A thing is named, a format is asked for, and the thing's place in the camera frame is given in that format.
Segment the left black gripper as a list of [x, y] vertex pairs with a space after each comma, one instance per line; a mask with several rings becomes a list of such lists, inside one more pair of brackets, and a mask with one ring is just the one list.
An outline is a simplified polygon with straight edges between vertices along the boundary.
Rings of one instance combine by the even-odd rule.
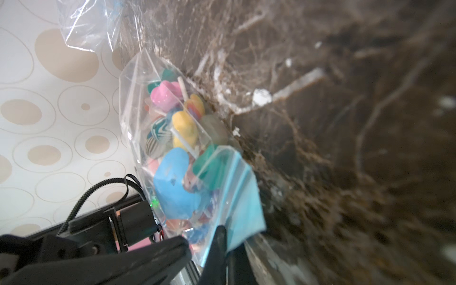
[[142, 201], [70, 221], [61, 234], [1, 236], [3, 285], [168, 285], [190, 262], [187, 240], [175, 237], [128, 252], [159, 231]]

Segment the candy ziploc bag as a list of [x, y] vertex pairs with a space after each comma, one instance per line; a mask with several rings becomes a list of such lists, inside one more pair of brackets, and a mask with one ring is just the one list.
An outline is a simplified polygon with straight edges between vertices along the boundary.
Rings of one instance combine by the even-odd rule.
[[205, 266], [216, 229], [234, 250], [266, 230], [252, 167], [203, 97], [171, 63], [137, 53], [119, 77], [119, 122], [137, 175], [167, 237]]
[[103, 45], [113, 51], [118, 44], [125, 1], [57, 1], [59, 27], [65, 44], [97, 52]]

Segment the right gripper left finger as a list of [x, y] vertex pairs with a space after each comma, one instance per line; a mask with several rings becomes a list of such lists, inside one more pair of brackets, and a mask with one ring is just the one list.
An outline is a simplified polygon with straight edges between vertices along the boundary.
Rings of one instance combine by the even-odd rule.
[[226, 284], [227, 231], [218, 226], [198, 285]]

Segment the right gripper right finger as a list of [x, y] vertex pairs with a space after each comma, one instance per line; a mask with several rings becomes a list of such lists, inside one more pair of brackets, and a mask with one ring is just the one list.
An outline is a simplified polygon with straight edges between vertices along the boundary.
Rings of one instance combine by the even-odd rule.
[[244, 244], [228, 253], [228, 285], [258, 285]]

